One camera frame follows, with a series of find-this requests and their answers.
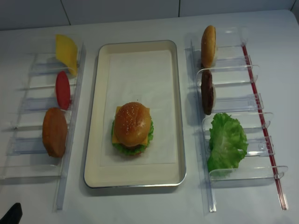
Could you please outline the brown meat patty on burger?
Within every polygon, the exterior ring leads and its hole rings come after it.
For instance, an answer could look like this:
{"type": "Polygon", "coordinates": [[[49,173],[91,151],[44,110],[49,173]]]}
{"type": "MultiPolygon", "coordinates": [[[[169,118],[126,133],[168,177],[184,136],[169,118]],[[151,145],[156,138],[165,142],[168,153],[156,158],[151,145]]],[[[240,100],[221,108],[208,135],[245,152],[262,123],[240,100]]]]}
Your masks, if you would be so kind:
{"type": "Polygon", "coordinates": [[[136,151],[136,150],[139,150],[139,148],[141,147],[142,145],[138,144],[136,146],[126,146],[124,144],[121,144],[121,147],[127,151],[136,151]]]}

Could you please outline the green lettuce on burger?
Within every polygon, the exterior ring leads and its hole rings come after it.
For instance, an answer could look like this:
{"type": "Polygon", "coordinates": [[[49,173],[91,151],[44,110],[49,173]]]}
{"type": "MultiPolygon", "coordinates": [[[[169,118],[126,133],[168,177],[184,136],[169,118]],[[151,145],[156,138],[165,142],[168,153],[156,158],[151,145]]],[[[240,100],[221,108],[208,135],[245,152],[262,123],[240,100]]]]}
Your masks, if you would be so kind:
{"type": "Polygon", "coordinates": [[[127,147],[117,141],[117,138],[114,134],[114,123],[115,123],[115,120],[113,120],[113,122],[112,122],[112,129],[111,129],[112,145],[122,154],[125,154],[127,156],[137,156],[137,155],[143,153],[146,150],[146,148],[149,146],[150,142],[153,140],[154,125],[153,125],[152,120],[151,120],[151,124],[150,124],[150,130],[149,130],[147,139],[145,140],[145,143],[139,144],[134,147],[127,147]]]}

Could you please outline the brown meat patty in rack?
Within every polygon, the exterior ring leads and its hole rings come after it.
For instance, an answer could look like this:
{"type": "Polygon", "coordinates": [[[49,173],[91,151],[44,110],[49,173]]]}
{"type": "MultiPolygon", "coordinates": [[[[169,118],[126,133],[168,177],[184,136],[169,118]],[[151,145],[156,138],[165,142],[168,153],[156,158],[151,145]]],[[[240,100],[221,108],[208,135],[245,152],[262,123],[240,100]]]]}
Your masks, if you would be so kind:
{"type": "Polygon", "coordinates": [[[201,100],[204,113],[210,115],[214,106],[214,86],[212,73],[210,70],[204,70],[201,77],[201,100]]]}

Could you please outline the green lettuce leaf in rack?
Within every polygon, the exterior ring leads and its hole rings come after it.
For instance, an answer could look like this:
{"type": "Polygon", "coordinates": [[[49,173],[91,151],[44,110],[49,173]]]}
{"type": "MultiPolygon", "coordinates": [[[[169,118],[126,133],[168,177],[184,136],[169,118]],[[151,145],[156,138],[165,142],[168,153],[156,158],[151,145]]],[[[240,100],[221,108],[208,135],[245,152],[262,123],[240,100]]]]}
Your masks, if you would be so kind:
{"type": "Polygon", "coordinates": [[[238,168],[247,155],[247,136],[238,119],[227,113],[217,113],[211,122],[208,171],[238,168]]]}

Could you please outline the red tomato slice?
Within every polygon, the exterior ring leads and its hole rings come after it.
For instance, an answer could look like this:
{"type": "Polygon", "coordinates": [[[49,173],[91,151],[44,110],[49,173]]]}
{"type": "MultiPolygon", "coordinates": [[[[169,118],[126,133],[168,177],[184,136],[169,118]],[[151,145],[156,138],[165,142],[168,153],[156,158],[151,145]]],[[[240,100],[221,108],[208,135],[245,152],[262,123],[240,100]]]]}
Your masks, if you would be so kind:
{"type": "Polygon", "coordinates": [[[58,73],[55,84],[56,98],[62,110],[68,110],[71,103],[71,91],[69,79],[65,71],[58,73]]]}

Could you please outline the yellow cheese slice in rack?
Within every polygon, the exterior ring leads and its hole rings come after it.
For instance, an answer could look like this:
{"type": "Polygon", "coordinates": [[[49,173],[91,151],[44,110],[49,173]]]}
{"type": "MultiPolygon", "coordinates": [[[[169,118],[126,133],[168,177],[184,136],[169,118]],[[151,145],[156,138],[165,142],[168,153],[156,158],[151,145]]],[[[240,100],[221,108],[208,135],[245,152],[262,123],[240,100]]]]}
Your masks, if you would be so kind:
{"type": "Polygon", "coordinates": [[[56,35],[56,59],[67,66],[69,72],[75,77],[78,74],[77,53],[77,45],[71,38],[56,35]]]}

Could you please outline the white tray liner paper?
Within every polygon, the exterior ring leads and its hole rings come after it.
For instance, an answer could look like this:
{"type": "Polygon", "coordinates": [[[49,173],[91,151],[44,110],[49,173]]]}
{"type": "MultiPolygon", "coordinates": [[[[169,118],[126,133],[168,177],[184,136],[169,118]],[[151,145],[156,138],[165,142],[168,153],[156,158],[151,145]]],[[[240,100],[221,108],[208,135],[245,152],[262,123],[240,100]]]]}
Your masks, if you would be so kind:
{"type": "Polygon", "coordinates": [[[100,166],[173,163],[177,131],[171,53],[168,50],[110,56],[100,166]],[[150,109],[153,140],[144,153],[126,156],[112,145],[111,128],[118,106],[140,102],[150,109]]]}

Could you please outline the cream metal tray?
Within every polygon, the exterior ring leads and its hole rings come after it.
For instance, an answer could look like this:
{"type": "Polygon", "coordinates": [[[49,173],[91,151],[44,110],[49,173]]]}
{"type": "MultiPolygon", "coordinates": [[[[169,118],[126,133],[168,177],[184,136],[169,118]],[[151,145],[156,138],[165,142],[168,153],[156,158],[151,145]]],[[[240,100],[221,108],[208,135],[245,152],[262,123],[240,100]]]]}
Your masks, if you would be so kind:
{"type": "Polygon", "coordinates": [[[115,43],[103,45],[99,50],[93,96],[84,181],[90,188],[170,187],[178,186],[186,176],[185,149],[180,101],[177,46],[173,41],[115,43]],[[177,131],[177,159],[173,163],[100,166],[104,114],[112,54],[168,50],[171,53],[173,88],[177,131]]]}

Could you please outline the clear acrylic right rack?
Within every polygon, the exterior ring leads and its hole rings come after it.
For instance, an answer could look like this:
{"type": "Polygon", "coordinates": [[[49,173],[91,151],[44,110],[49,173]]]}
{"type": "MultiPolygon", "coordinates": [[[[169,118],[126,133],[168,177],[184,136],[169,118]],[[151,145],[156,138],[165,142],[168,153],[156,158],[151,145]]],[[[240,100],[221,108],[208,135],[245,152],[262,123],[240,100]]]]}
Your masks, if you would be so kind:
{"type": "Polygon", "coordinates": [[[275,161],[276,150],[268,131],[273,114],[264,110],[261,94],[256,83],[259,66],[252,63],[247,48],[247,30],[243,27],[216,29],[216,59],[211,68],[201,63],[201,38],[203,30],[185,36],[187,73],[189,76],[190,106],[189,122],[194,127],[200,187],[206,212],[216,212],[216,190],[230,199],[238,189],[244,190],[233,204],[255,202],[258,199],[274,199],[280,208],[288,210],[281,180],[288,171],[275,161]],[[210,115],[203,110],[201,100],[201,77],[210,70],[214,86],[214,106],[210,115]],[[211,122],[217,113],[227,113],[238,119],[247,136],[247,155],[238,168],[208,171],[210,155],[211,122]]]}

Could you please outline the clear acrylic rack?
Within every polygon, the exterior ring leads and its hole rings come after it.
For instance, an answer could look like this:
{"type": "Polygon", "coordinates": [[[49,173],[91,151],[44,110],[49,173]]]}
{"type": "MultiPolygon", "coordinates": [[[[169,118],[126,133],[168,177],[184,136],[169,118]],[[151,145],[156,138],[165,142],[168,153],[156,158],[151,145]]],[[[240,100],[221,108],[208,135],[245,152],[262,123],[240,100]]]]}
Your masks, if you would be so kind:
{"type": "Polygon", "coordinates": [[[261,94],[256,83],[259,66],[252,63],[247,48],[247,30],[243,27],[216,29],[216,59],[211,68],[201,63],[201,38],[203,30],[185,36],[187,73],[189,76],[190,106],[189,122],[194,127],[200,187],[206,212],[216,212],[216,190],[230,199],[238,189],[244,190],[233,204],[255,202],[258,199],[274,199],[280,208],[288,210],[281,180],[288,171],[275,161],[276,150],[268,131],[273,114],[264,110],[261,94]],[[214,86],[214,106],[210,115],[203,110],[201,100],[201,77],[210,70],[214,86]],[[208,171],[210,155],[211,122],[217,113],[227,113],[238,119],[247,136],[247,155],[238,168],[208,171]]]}
{"type": "Polygon", "coordinates": [[[85,64],[85,45],[59,58],[57,37],[22,41],[0,51],[0,181],[56,180],[61,210],[85,64]]]}

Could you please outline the bun top in rack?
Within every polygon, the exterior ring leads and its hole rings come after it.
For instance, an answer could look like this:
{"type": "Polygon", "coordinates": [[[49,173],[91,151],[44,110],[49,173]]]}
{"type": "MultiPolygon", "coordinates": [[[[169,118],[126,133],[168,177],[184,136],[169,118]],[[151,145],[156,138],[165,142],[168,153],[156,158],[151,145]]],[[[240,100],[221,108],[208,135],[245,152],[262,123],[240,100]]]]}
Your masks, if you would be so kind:
{"type": "Polygon", "coordinates": [[[201,63],[204,68],[211,68],[216,54],[216,29],[209,25],[201,38],[201,63]]]}

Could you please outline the brown bun bottom slice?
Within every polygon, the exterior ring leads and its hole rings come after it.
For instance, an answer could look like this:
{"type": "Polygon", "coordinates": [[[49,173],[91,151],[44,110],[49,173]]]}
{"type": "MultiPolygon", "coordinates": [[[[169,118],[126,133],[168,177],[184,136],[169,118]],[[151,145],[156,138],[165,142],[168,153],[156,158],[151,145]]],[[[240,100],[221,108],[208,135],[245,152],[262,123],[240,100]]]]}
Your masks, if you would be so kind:
{"type": "Polygon", "coordinates": [[[65,154],[67,122],[64,113],[56,107],[50,108],[43,120],[43,145],[49,156],[62,158],[65,154]]]}

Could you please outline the clear acrylic left rack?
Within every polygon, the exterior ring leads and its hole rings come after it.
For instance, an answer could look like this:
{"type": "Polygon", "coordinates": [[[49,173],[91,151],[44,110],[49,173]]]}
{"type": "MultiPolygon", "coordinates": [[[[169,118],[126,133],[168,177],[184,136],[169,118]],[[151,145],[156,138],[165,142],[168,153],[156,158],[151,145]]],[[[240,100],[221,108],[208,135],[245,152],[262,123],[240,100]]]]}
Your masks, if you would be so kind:
{"type": "Polygon", "coordinates": [[[61,210],[85,64],[85,45],[59,58],[57,37],[22,41],[0,51],[0,181],[56,180],[61,210]]]}

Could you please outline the black left gripper tip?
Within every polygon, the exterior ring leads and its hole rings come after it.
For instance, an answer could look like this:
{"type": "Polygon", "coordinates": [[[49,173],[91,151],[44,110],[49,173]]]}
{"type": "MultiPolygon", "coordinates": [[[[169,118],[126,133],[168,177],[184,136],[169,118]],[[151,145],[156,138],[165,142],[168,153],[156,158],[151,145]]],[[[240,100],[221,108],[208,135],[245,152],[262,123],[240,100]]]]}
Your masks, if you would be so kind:
{"type": "Polygon", "coordinates": [[[19,224],[23,215],[21,204],[15,203],[0,220],[0,224],[19,224]]]}

